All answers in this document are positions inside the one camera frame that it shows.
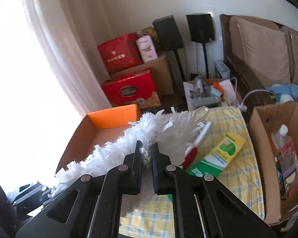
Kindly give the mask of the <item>pink tissue pack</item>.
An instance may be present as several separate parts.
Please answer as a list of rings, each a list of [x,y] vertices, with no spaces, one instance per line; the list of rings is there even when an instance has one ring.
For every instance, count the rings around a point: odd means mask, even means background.
[[[156,49],[150,36],[141,36],[136,40],[136,44],[144,63],[147,63],[158,58]]]

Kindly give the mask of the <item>white curtain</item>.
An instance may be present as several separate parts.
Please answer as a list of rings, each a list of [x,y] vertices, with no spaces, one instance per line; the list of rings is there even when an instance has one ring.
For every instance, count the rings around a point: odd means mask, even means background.
[[[22,0],[49,65],[80,113],[111,107],[102,84],[110,79],[98,45],[113,39],[101,0]]]

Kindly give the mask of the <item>orange cardboard box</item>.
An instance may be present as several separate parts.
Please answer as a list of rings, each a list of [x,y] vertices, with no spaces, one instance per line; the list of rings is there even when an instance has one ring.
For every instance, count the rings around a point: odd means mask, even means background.
[[[135,104],[88,113],[72,135],[56,170],[66,169],[72,161],[84,160],[95,145],[103,146],[115,141],[129,128],[130,122],[140,117],[141,111]]]

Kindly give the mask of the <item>red chocolate collection box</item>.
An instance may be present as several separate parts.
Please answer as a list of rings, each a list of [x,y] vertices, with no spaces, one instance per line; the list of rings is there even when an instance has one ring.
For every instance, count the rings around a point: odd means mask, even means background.
[[[113,107],[136,104],[142,109],[161,105],[150,68],[108,81],[102,90]]]

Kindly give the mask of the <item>red tea gift bag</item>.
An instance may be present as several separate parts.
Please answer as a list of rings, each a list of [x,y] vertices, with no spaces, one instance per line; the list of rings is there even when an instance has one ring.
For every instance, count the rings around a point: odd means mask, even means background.
[[[137,33],[133,32],[98,46],[101,59],[110,75],[142,64],[136,44],[138,38]]]

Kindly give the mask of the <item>large brown cardboard box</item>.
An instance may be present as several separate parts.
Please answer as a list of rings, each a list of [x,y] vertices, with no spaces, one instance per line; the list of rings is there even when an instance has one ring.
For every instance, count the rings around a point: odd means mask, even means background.
[[[114,74],[111,74],[112,79],[117,79],[125,75],[137,73],[139,71],[150,68],[154,82],[157,87],[157,93],[160,96],[172,95],[174,93],[173,80],[170,73],[167,56],[162,53],[157,59],[132,67]]]

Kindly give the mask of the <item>white fluffy duster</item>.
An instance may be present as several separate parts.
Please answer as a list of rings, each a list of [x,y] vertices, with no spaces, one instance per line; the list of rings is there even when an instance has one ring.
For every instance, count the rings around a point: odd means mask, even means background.
[[[70,187],[83,174],[97,177],[121,165],[126,155],[140,145],[142,185],[139,195],[124,195],[120,215],[134,211],[154,196],[151,146],[158,144],[172,164],[184,169],[194,162],[191,152],[210,133],[207,107],[190,112],[141,114],[135,105],[113,107],[88,113],[70,139],[55,174],[52,197]]]

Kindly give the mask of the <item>black speaker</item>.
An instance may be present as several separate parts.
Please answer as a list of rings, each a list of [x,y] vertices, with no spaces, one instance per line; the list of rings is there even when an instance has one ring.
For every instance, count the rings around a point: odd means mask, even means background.
[[[165,52],[184,48],[184,42],[173,15],[156,19],[152,24]]]
[[[188,14],[186,18],[192,42],[206,44],[215,40],[215,31],[211,14]]]

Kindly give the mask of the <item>yellow plaid cushion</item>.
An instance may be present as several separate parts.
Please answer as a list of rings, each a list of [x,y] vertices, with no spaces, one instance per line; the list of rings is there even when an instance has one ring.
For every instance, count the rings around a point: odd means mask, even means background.
[[[230,131],[245,138],[238,155],[217,179],[261,219],[265,217],[264,196],[255,151],[239,108],[215,107],[207,120],[212,122],[202,151],[208,153]],[[153,198],[120,219],[119,233],[128,237],[174,237],[173,206],[168,196]]]

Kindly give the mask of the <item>left black speaker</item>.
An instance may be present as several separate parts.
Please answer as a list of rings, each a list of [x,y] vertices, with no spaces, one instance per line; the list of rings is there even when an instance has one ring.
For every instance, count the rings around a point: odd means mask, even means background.
[[[165,52],[184,48],[184,42],[173,15],[156,19],[152,24]]]

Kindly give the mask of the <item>white red handled brush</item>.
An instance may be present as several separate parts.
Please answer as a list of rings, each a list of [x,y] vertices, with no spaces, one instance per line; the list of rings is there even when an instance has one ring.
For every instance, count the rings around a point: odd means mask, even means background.
[[[196,156],[198,155],[199,147],[202,145],[202,142],[207,137],[211,126],[212,126],[211,121],[207,121],[205,124],[203,124],[199,135],[196,137],[194,142],[188,146],[185,152],[184,161],[181,163],[181,167],[184,170],[187,170],[195,160]]]

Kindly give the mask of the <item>wooden sofa with cushions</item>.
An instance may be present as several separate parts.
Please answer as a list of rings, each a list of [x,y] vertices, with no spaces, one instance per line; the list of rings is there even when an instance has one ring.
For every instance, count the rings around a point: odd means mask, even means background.
[[[263,90],[275,84],[298,95],[298,31],[251,16],[220,15],[224,63],[237,78],[237,89],[247,96],[247,113],[273,104]]]

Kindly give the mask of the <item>box of clutter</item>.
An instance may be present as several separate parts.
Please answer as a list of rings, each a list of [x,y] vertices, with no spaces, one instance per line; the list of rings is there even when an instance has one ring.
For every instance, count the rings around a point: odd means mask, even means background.
[[[184,82],[184,92],[189,111],[201,106],[208,108],[219,106],[238,106],[240,96],[236,88],[236,78],[201,79]]]

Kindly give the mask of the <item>yellow green tea carton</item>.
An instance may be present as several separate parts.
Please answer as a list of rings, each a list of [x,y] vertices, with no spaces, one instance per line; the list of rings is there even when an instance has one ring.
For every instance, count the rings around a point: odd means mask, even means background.
[[[228,132],[206,156],[186,173],[197,177],[206,174],[217,177],[235,159],[245,143],[246,139],[239,134]]]

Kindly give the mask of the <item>right black speaker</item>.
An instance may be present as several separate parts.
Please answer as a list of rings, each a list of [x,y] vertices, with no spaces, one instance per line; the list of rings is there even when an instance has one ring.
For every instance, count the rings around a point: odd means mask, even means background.
[[[186,18],[192,42],[206,44],[215,40],[215,31],[211,14],[188,14]]]

